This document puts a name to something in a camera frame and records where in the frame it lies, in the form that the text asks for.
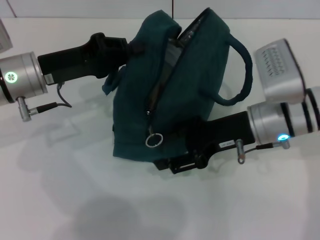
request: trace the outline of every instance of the zipper pull ring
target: zipper pull ring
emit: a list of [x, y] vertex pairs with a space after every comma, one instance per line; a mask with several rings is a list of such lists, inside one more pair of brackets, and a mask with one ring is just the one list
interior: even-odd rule
[[164, 136], [161, 133], [154, 133], [152, 126], [148, 130], [150, 135], [146, 138], [145, 145], [150, 149], [160, 146], [164, 141]]

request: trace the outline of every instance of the glowing led light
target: glowing led light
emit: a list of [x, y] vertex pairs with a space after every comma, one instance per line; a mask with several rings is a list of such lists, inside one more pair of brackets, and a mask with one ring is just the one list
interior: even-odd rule
[[278, 136], [278, 141], [285, 141], [289, 138], [290, 136], [288, 134], [281, 134], [280, 136]]
[[18, 80], [18, 75], [13, 72], [13, 71], [9, 71], [6, 73], [6, 75], [4, 76], [4, 79], [10, 83], [10, 84], [14, 84], [17, 80]]

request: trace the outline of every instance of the teal bag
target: teal bag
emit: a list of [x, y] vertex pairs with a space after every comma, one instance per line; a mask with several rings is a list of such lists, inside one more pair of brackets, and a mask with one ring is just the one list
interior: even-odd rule
[[[207, 8], [181, 30], [162, 10], [151, 14], [133, 40], [144, 45], [144, 53], [106, 79], [102, 89], [107, 95], [117, 87], [115, 157], [154, 162], [183, 155], [185, 139], [177, 132], [181, 124], [194, 117], [207, 120], [215, 102], [231, 106], [249, 95], [250, 54], [220, 17]], [[218, 93], [230, 46], [242, 56], [246, 74], [241, 92], [226, 100]]]

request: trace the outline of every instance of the silver cylindrical joint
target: silver cylindrical joint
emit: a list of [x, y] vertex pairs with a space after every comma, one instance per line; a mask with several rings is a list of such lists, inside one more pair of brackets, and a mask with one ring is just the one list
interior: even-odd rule
[[0, 73], [0, 106], [15, 102], [21, 96], [28, 99], [48, 92], [33, 52], [0, 59]]
[[283, 147], [283, 149], [289, 149], [290, 148], [290, 142], [289, 142], [289, 140], [276, 141], [276, 142], [273, 143], [273, 147], [274, 148]]
[[[320, 129], [320, 87], [306, 90], [297, 104], [261, 102], [248, 107], [252, 133], [258, 145], [274, 143], [283, 135], [296, 137]], [[289, 142], [281, 143], [289, 148]]]
[[261, 102], [249, 106], [248, 116], [258, 145], [273, 143], [280, 134], [289, 135], [286, 118], [279, 103]]
[[25, 98], [23, 96], [17, 97], [16, 101], [19, 104], [19, 111], [21, 118], [24, 122], [29, 122], [31, 120], [29, 109], [26, 104]]
[[29, 109], [30, 116], [39, 114], [38, 109], [36, 107]]

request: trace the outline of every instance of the bag handle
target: bag handle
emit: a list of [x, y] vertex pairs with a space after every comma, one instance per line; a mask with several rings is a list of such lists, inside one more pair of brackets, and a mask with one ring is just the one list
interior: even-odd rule
[[242, 57], [245, 63], [244, 84], [240, 93], [236, 95], [234, 98], [227, 100], [222, 98], [219, 94], [217, 94], [213, 100], [222, 106], [232, 106], [238, 102], [243, 101], [250, 94], [252, 82], [253, 82], [253, 63], [252, 63], [250, 53], [248, 52], [246, 47], [241, 42], [239, 42], [236, 38], [234, 38], [234, 36], [229, 34], [229, 37], [227, 38], [226, 43], [229, 44], [231, 47], [233, 47], [233, 49], [240, 54], [240, 56]]

